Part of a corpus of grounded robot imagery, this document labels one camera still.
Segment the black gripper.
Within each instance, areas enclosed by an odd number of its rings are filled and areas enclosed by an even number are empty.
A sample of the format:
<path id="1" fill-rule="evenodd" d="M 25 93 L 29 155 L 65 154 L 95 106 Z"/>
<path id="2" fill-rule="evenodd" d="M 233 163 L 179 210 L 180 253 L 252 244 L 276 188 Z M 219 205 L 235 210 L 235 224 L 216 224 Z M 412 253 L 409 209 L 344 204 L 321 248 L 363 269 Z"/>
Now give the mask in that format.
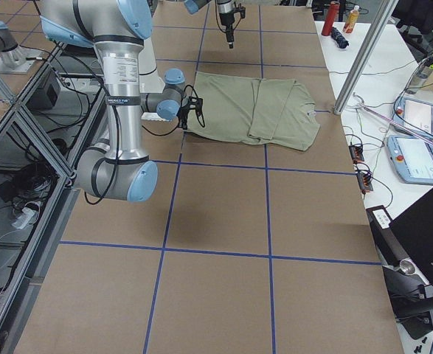
<path id="1" fill-rule="evenodd" d="M 234 23 L 235 23 L 235 11 L 231 10 L 228 13 L 218 12 L 219 22 L 218 28 L 225 32 L 226 41 L 230 49 L 234 48 Z"/>
<path id="2" fill-rule="evenodd" d="M 186 107 L 181 107 L 179 109 L 179 112 L 177 113 L 177 118 L 179 120 L 178 122 L 178 127 L 182 130 L 187 130 L 188 129 L 188 114 L 189 114 L 190 110 L 189 108 Z"/>

